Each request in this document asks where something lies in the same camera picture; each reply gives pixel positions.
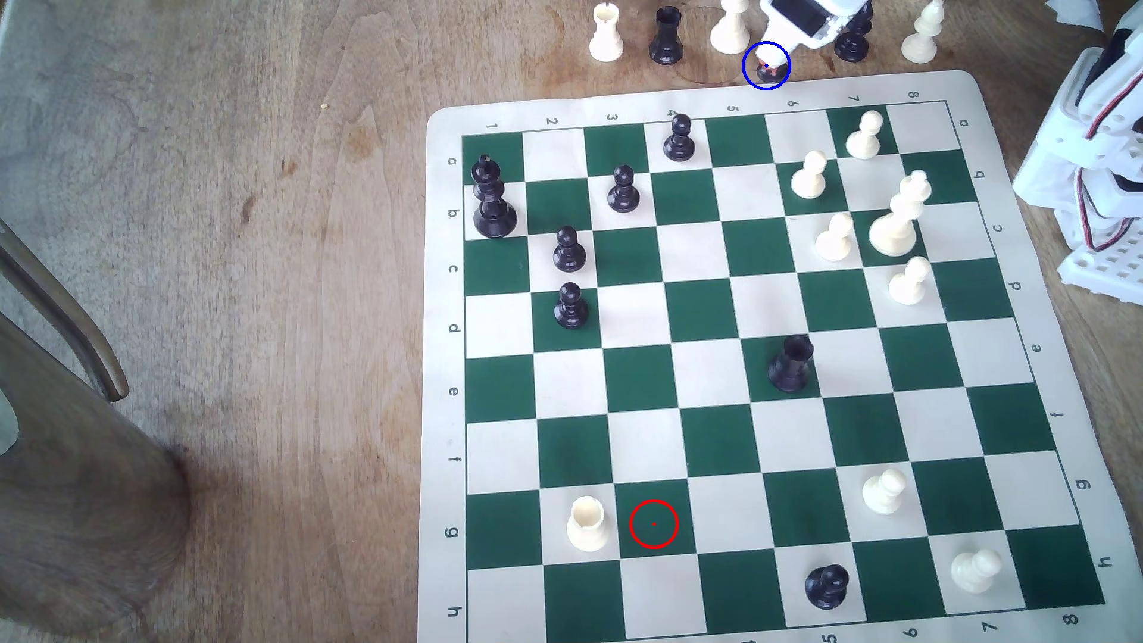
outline black chess piece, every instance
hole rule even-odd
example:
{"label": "black chess piece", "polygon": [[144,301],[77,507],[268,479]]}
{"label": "black chess piece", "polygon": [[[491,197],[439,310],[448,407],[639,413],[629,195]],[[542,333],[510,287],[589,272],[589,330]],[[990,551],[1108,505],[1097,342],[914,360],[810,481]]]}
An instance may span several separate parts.
{"label": "black chess piece", "polygon": [[782,343],[782,353],[770,361],[766,370],[774,388],[784,393],[798,393],[806,387],[809,359],[814,356],[814,345],[808,336],[790,336]]}
{"label": "black chess piece", "polygon": [[477,231],[496,239],[509,235],[515,228],[515,208],[504,200],[504,182],[499,179],[499,164],[488,154],[472,164],[472,192],[480,199],[480,206],[472,212]]}
{"label": "black chess piece", "polygon": [[658,33],[650,41],[650,59],[661,65],[673,65],[682,59],[682,41],[679,40],[679,23],[682,11],[674,7],[662,7],[655,13]]}
{"label": "black chess piece", "polygon": [[818,610],[832,610],[846,598],[849,572],[841,565],[817,568],[806,577],[806,597]]}
{"label": "black chess piece", "polygon": [[588,302],[583,300],[580,286],[572,281],[560,286],[560,300],[555,304],[555,320],[565,329],[578,329],[588,321]]}
{"label": "black chess piece", "polygon": [[674,114],[671,135],[663,140],[663,153],[673,161],[685,161],[695,155],[695,140],[690,137],[690,116]]}
{"label": "black chess piece", "polygon": [[580,243],[575,227],[565,225],[555,231],[555,251],[552,252],[555,267],[563,272],[575,272],[588,260],[588,251]]}
{"label": "black chess piece", "polygon": [[607,192],[607,204],[615,211],[631,211],[639,207],[639,190],[634,186],[636,171],[630,164],[621,164],[612,172],[615,186]]}

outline black pawn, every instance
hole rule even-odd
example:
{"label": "black pawn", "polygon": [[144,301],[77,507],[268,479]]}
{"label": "black pawn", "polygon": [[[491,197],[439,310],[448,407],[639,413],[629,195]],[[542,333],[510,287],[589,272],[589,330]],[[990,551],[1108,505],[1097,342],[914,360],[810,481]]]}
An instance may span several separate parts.
{"label": "black pawn", "polygon": [[770,361],[766,370],[770,384],[784,393],[798,393],[806,387],[809,373],[807,362],[814,356],[814,345],[808,336],[790,336],[782,343],[782,353]]}
{"label": "black pawn", "polygon": [[575,272],[583,267],[583,263],[588,260],[588,252],[580,244],[575,227],[565,225],[555,231],[555,251],[552,252],[552,260],[555,267],[563,272]]}
{"label": "black pawn", "polygon": [[490,239],[506,236],[515,228],[515,208],[504,200],[504,182],[499,176],[499,164],[488,154],[480,154],[472,164],[472,192],[480,199],[472,223]]}
{"label": "black pawn", "polygon": [[639,190],[634,186],[636,172],[629,164],[621,164],[612,172],[615,186],[607,192],[607,204],[615,211],[631,211],[639,207]]}
{"label": "black pawn", "polygon": [[555,320],[565,329],[578,329],[588,321],[588,302],[582,298],[580,286],[572,281],[560,286],[560,300],[555,304]]}
{"label": "black pawn", "polygon": [[663,140],[663,153],[673,161],[685,161],[695,155],[695,140],[690,137],[690,116],[674,114],[671,135]]}

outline green square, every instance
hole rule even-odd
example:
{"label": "green square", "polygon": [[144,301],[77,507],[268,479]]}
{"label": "green square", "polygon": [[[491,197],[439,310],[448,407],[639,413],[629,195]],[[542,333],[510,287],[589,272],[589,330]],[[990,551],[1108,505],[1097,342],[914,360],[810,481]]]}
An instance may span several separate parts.
{"label": "green square", "polygon": [[687,475],[752,474],[758,466],[754,420],[750,405],[684,409],[682,444]]}
{"label": "green square", "polygon": [[846,511],[834,469],[762,474],[775,547],[846,542]]}
{"label": "green square", "polygon": [[1009,531],[1008,547],[1029,610],[1104,603],[1082,525]]}
{"label": "green square", "polygon": [[983,458],[913,463],[929,536],[1004,529]]}
{"label": "green square", "polygon": [[582,348],[599,348],[599,296],[596,288],[580,290],[582,300],[588,304],[588,320],[578,329],[565,329],[555,321],[555,306],[560,294],[531,292],[531,341],[536,353],[550,351],[577,351]]}
{"label": "green square", "polygon": [[464,387],[464,420],[470,425],[536,417],[530,355],[466,360]]}
{"label": "green square", "polygon": [[554,233],[565,225],[591,230],[586,178],[537,180],[525,184],[528,199],[528,233]]}
{"label": "green square", "polygon": [[928,175],[933,194],[925,200],[925,204],[967,203],[976,200],[976,187],[968,174],[965,153],[960,150],[901,154],[901,164],[904,166],[905,174],[924,169]]}
{"label": "green square", "polygon": [[854,542],[853,547],[866,619],[876,622],[944,616],[927,538],[871,540]]}
{"label": "green square", "polygon": [[665,283],[672,343],[738,337],[729,279]]}
{"label": "green square", "polygon": [[798,283],[810,331],[877,327],[862,268],[799,272]]}
{"label": "green square", "polygon": [[794,271],[785,218],[726,220],[722,238],[732,276]]}
{"label": "green square", "polygon": [[709,169],[652,174],[650,190],[660,225],[718,220],[714,175]]}
{"label": "green square", "polygon": [[773,549],[698,555],[706,634],[782,629],[782,593]]}
{"label": "green square", "polygon": [[646,172],[647,144],[642,123],[586,127],[583,145],[588,154],[588,176],[612,174],[621,164]]}
{"label": "green square", "polygon": [[[690,519],[690,491],[687,481],[616,484],[615,513],[623,516],[623,528],[620,529],[621,558],[695,553],[695,531]],[[676,517],[678,517],[678,533],[674,533]],[[631,537],[632,530],[647,547],[636,542]]]}
{"label": "green square", "polygon": [[964,385],[949,328],[881,329],[881,349],[893,391],[948,389]]}
{"label": "green square", "polygon": [[592,242],[596,244],[596,278],[601,287],[663,280],[658,234],[654,227],[597,230],[592,233]]}
{"label": "green square", "polygon": [[528,291],[528,239],[505,236],[464,241],[464,294]]}
{"label": "green square", "polygon": [[543,562],[536,490],[470,496],[464,523],[470,570]]}
{"label": "green square", "polygon": [[985,456],[1056,448],[1034,384],[973,387],[968,389],[968,405]]}
{"label": "green square", "polygon": [[881,130],[877,134],[877,139],[881,143],[881,148],[877,152],[878,155],[897,153],[897,139],[893,136],[893,124],[889,122],[889,112],[885,105],[838,107],[825,110],[825,118],[830,120],[830,132],[833,134],[833,148],[837,150],[838,158],[850,158],[846,150],[846,138],[860,129],[861,116],[868,111],[881,114]]}
{"label": "green square", "polygon": [[506,131],[462,137],[458,162],[465,185],[472,185],[472,166],[480,154],[488,154],[501,166],[501,180],[505,183],[523,180],[523,134]]}
{"label": "green square", "polygon": [[828,397],[822,402],[838,467],[909,460],[892,393]]}
{"label": "green square", "polygon": [[610,413],[679,405],[670,346],[605,349],[604,377]]}
{"label": "green square", "polygon": [[933,280],[949,321],[1013,315],[1008,286],[996,258],[936,262]]}
{"label": "green square", "polygon": [[545,565],[544,617],[547,643],[626,641],[620,562]]}
{"label": "green square", "polygon": [[750,388],[751,402],[770,402],[774,400],[801,400],[805,397],[821,397],[822,391],[817,386],[817,368],[814,361],[809,361],[809,372],[806,376],[806,386],[798,393],[783,393],[770,384],[767,375],[770,361],[782,353],[782,344],[785,337],[775,338],[744,338],[742,340],[742,357],[746,365],[746,386]]}
{"label": "green square", "polygon": [[774,162],[766,114],[706,119],[706,144],[714,167]]}
{"label": "green square", "polygon": [[782,191],[782,206],[788,216],[849,209],[846,203],[846,192],[841,188],[841,171],[838,169],[836,159],[825,161],[825,170],[822,171],[822,177],[825,178],[825,190],[816,199],[804,199],[790,188],[790,179],[793,178],[793,172],[801,169],[801,161],[798,161],[780,162],[775,166],[778,172],[778,188]]}
{"label": "green square", "polygon": [[537,423],[539,487],[585,487],[612,482],[607,416]]}

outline white square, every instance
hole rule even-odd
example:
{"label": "white square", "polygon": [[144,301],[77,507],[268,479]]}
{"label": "white square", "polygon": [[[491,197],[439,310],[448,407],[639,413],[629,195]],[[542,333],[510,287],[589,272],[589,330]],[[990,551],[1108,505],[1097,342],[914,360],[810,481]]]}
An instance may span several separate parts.
{"label": "white square", "polygon": [[804,162],[806,154],[818,150],[828,159],[838,158],[833,130],[824,111],[766,114],[774,162]]}
{"label": "white square", "polygon": [[985,456],[992,495],[1006,530],[1079,522],[1055,451]]}
{"label": "white square", "polygon": [[610,413],[607,432],[616,484],[687,477],[687,450],[678,409]]}
{"label": "white square", "polygon": [[[960,554],[976,553],[985,548],[1000,555],[1000,572],[992,577],[992,587],[981,594],[969,594],[953,582],[952,561]],[[936,565],[936,578],[941,585],[945,613],[1024,609],[1024,593],[1020,589],[1020,579],[1016,577],[1016,568],[1012,561],[1012,550],[1008,548],[1008,537],[1005,532],[978,531],[930,536],[929,549],[933,552],[933,564]]]}
{"label": "white square", "polygon": [[822,397],[892,393],[889,367],[877,329],[810,333]]}
{"label": "white square", "polygon": [[690,139],[695,142],[695,154],[685,161],[673,161],[663,153],[663,143],[671,135],[671,121],[644,123],[644,140],[647,143],[647,168],[650,171],[678,171],[682,169],[710,169],[711,146],[706,139],[706,121],[690,121]]}
{"label": "white square", "polygon": [[535,420],[469,425],[469,493],[539,489]]}
{"label": "white square", "polygon": [[750,413],[764,474],[836,466],[822,399],[756,402],[750,405]]}
{"label": "white square", "polygon": [[952,128],[952,116],[944,102],[906,103],[886,107],[897,152],[935,152],[959,150],[960,140]]}
{"label": "white square", "polygon": [[523,132],[523,179],[553,180],[588,176],[583,129]]}
{"label": "white square", "polygon": [[469,360],[531,353],[531,295],[509,292],[464,297]]}
{"label": "white square", "polygon": [[732,276],[730,295],[740,338],[775,338],[809,331],[794,272]]}
{"label": "white square", "polygon": [[[884,516],[865,505],[862,490],[865,487],[865,481],[873,476],[880,476],[886,469],[897,469],[905,475],[906,482],[905,490],[898,497],[901,498],[901,507]],[[838,485],[841,488],[841,505],[846,509],[846,524],[849,527],[850,542],[928,536],[925,515],[921,513],[921,503],[917,497],[917,484],[913,482],[913,468],[909,463],[838,467]]]}
{"label": "white square", "polygon": [[774,547],[761,474],[690,479],[687,487],[700,554]]}
{"label": "white square", "polygon": [[725,279],[730,275],[722,224],[718,220],[660,225],[656,232],[664,281]]}
{"label": "white square", "polygon": [[984,455],[964,388],[896,392],[893,397],[911,461],[957,460]]}
{"label": "white square", "polygon": [[[582,496],[590,496],[604,506],[602,530],[607,542],[596,552],[577,549],[568,540],[568,519],[572,504]],[[539,490],[539,542],[545,565],[563,563],[586,563],[590,561],[615,561],[620,557],[620,523],[623,517],[615,513],[615,488],[609,484],[586,487],[558,487]]]}
{"label": "white square", "polygon": [[547,640],[544,568],[496,568],[469,572],[470,643]]}
{"label": "white square", "polygon": [[949,338],[966,387],[1032,381],[1028,355],[1012,316],[950,321]]}
{"label": "white square", "polygon": [[[778,590],[786,627],[828,625],[865,620],[865,601],[861,594],[861,576],[848,542],[778,547],[774,550],[778,571]],[[841,565],[849,572],[846,600],[832,610],[818,610],[806,600],[806,577],[817,568]]]}
{"label": "white square", "polygon": [[695,554],[624,558],[620,561],[620,574],[629,640],[706,632]]}
{"label": "white square", "polygon": [[599,336],[604,348],[671,344],[666,290],[662,281],[605,286],[599,298]]}
{"label": "white square", "polygon": [[716,167],[714,196],[722,220],[785,216],[778,171],[774,163]]}
{"label": "white square", "polygon": [[680,409],[750,402],[746,364],[737,338],[673,344],[671,359]]}
{"label": "white square", "polygon": [[889,199],[897,193],[901,179],[905,177],[897,154],[838,159],[838,171],[850,211],[889,209]]}
{"label": "white square", "polygon": [[533,356],[536,418],[570,418],[607,413],[604,351],[561,351]]}

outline chess piece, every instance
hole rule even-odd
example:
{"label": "chess piece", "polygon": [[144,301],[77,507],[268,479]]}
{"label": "chess piece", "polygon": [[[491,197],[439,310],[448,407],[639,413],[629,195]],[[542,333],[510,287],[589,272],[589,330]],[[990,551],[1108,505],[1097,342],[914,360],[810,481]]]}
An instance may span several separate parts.
{"label": "chess piece", "polygon": [[896,469],[886,469],[880,476],[865,481],[861,496],[865,506],[887,516],[901,508],[901,492],[905,490],[905,475]]}
{"label": "chess piece", "polygon": [[596,21],[596,34],[588,43],[591,57],[601,63],[609,63],[623,55],[623,39],[615,27],[620,21],[620,8],[610,2],[600,2],[591,13]]}
{"label": "chess piece", "polygon": [[980,594],[992,587],[992,579],[1000,573],[1000,555],[992,549],[973,554],[965,552],[952,560],[950,574],[957,587],[969,594]]}
{"label": "chess piece", "polygon": [[515,208],[504,200],[504,182],[499,179],[501,169],[488,154],[472,164],[473,193],[480,199],[480,206],[472,212],[472,223],[489,239],[509,235],[515,228]]}
{"label": "chess piece", "polygon": [[568,540],[581,552],[598,552],[607,544],[604,529],[604,505],[590,496],[581,496],[572,504],[568,517]]}

